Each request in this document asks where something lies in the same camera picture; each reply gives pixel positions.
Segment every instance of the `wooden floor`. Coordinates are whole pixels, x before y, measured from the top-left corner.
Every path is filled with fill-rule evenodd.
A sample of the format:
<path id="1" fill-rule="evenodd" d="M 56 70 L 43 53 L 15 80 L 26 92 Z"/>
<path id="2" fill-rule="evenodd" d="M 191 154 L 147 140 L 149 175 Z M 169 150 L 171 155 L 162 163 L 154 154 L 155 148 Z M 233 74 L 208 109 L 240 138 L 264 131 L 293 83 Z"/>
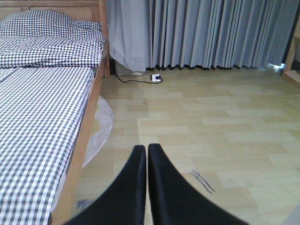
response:
<path id="1" fill-rule="evenodd" d="M 300 202 L 300 90 L 270 68 L 167 69 L 134 78 L 148 81 L 152 73 L 164 82 L 104 80 L 101 96 L 114 125 L 83 169 L 76 201 L 97 198 L 134 145 L 160 143 L 207 198 L 252 225 L 280 225 Z M 190 174 L 193 169 L 214 194 Z M 148 199 L 145 224 L 152 224 Z"/>

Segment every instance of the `white rug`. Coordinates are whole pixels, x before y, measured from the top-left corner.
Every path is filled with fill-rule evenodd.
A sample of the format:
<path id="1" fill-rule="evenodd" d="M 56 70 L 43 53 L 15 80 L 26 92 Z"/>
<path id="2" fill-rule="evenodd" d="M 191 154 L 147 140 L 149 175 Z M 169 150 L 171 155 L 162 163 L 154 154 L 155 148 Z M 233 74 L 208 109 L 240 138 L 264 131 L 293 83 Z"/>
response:
<path id="1" fill-rule="evenodd" d="M 113 113 L 109 104 L 100 96 L 90 134 L 89 144 L 86 149 L 83 167 L 100 151 L 113 127 Z"/>

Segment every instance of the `curtain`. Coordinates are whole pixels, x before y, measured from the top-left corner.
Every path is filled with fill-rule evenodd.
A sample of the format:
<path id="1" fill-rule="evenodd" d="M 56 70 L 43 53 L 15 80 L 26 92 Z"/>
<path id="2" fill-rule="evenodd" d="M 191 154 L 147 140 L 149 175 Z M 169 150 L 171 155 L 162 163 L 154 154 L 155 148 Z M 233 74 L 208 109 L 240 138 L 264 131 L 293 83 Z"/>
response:
<path id="1" fill-rule="evenodd" d="M 111 55 L 125 67 L 280 65 L 297 0 L 108 0 Z"/>
<path id="2" fill-rule="evenodd" d="M 109 53 L 132 71 L 149 67 L 150 12 L 147 0 L 107 0 Z"/>

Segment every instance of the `wooden furniture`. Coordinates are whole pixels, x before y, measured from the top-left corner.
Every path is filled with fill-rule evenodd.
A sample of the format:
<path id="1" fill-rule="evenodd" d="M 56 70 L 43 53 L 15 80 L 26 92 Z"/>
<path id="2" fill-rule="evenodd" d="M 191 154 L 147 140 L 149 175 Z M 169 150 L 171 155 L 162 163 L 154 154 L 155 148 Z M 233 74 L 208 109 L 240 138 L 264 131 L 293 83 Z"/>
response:
<path id="1" fill-rule="evenodd" d="M 107 38 L 105 0 L 2 0 L 0 1 L 0 19 L 5 16 L 29 9 L 53 10 L 64 13 L 77 20 L 102 22 L 102 31 Z M 52 224 L 60 225 L 71 217 L 73 200 L 80 178 L 85 150 L 87 148 L 90 129 L 94 119 L 104 74 L 109 76 L 108 41 L 105 42 L 100 67 L 90 92 L 81 129 L 74 148 L 67 179 L 60 194 L 57 206 L 52 212 Z"/>
<path id="2" fill-rule="evenodd" d="M 300 16 L 296 24 L 295 32 L 291 41 L 291 46 L 285 61 L 285 68 L 282 73 L 282 78 L 293 86 L 300 88 L 300 74 L 295 70 L 291 70 L 292 63 L 295 58 L 298 46 L 300 42 Z"/>

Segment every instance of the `checkered pillow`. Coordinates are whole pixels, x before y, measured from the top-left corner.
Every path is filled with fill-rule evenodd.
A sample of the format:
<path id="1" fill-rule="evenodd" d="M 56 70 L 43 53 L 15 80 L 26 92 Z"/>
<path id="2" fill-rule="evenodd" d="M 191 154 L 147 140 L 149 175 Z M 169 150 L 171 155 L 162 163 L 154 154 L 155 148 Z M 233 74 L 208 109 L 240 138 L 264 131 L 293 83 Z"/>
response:
<path id="1" fill-rule="evenodd" d="M 101 39 L 101 23 L 78 21 L 50 10 L 17 12 L 0 22 L 0 36 L 48 36 L 54 38 Z"/>
<path id="2" fill-rule="evenodd" d="M 103 45 L 99 40 L 57 37 L 0 37 L 0 68 L 97 68 Z"/>

